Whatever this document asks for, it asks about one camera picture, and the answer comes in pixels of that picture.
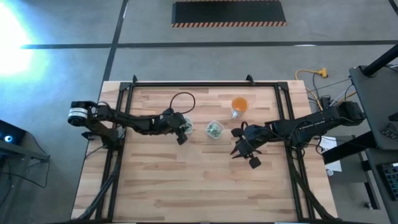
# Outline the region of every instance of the hazard stripe mat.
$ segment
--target hazard stripe mat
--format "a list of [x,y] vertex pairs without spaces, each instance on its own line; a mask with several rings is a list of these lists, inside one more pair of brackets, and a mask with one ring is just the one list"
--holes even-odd
[[192,0],[173,3],[172,27],[286,26],[278,0]]

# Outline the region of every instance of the robotic arm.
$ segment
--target robotic arm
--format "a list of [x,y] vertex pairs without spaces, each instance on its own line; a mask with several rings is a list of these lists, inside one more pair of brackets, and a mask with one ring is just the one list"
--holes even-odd
[[364,119],[365,116],[358,104],[346,101],[338,106],[331,106],[327,110],[294,120],[270,121],[264,126],[253,124],[246,128],[244,124],[247,125],[247,123],[243,122],[241,128],[231,131],[234,137],[239,138],[231,155],[239,151],[233,159],[251,158],[249,164],[254,169],[261,165],[261,162],[258,157],[254,157],[253,153],[261,154],[257,148],[267,142],[285,141],[291,147],[303,148],[314,136],[324,135],[328,130],[339,125],[359,125]]
[[179,145],[187,141],[184,134],[185,118],[170,107],[160,115],[133,116],[112,109],[109,105],[99,105],[92,101],[73,101],[69,111],[68,123],[77,127],[86,127],[90,132],[82,135],[99,136],[104,145],[114,148],[119,144],[117,129],[107,128],[101,121],[110,121],[121,126],[130,127],[143,135],[160,135],[175,133]]

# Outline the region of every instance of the orange cup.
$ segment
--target orange cup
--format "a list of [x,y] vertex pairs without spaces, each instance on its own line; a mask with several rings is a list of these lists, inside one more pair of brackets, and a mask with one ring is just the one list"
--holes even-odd
[[246,110],[249,108],[248,101],[243,97],[237,97],[232,101],[232,118],[240,118]]

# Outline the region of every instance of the wooden table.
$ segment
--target wooden table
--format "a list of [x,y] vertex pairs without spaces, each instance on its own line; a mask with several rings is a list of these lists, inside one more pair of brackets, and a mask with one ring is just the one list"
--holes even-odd
[[[114,107],[119,83],[104,82],[100,100]],[[303,81],[288,83],[295,117],[310,114]],[[274,89],[253,86],[134,88],[130,113],[159,114],[180,91],[194,94],[197,101],[195,109],[186,114],[193,121],[192,134],[179,146],[174,134],[142,136],[127,129],[113,221],[297,221],[282,142],[260,147],[262,165],[254,170],[248,161],[232,160],[229,155],[235,145],[230,131],[242,121],[264,125],[265,121],[279,119]],[[241,119],[231,119],[231,100],[237,96],[248,100],[249,109]],[[188,95],[178,96],[173,103],[175,111],[186,111],[191,106]],[[226,128],[218,140],[210,139],[205,133],[206,125],[213,120]],[[90,142],[87,153],[100,145],[100,141]],[[82,214],[98,193],[105,157],[103,149],[85,161],[72,218]],[[336,217],[323,159],[314,147],[306,148],[304,159],[312,192]],[[302,192],[300,197],[306,211]]]

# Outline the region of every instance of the concrete floor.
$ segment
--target concrete floor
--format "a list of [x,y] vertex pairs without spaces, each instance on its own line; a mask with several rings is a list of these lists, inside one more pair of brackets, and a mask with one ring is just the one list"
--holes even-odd
[[[287,27],[172,29],[172,0],[130,0],[120,43],[208,41],[397,40],[398,16],[388,0],[281,0]],[[109,49],[15,50],[21,44],[109,44],[122,0],[26,0],[0,2],[0,119],[31,132],[51,155],[49,185],[24,182],[10,223],[68,220],[80,178],[87,141],[84,130],[67,123],[70,102],[98,99]],[[391,45],[322,47],[224,47],[118,49],[110,80],[291,80],[298,69],[328,69],[317,87],[348,77]],[[300,74],[313,88],[312,75]],[[337,97],[350,81],[320,90]],[[359,135],[364,122],[328,135]],[[45,167],[29,177],[44,181]],[[361,208],[363,185],[331,183],[339,217],[389,223],[383,211]]]

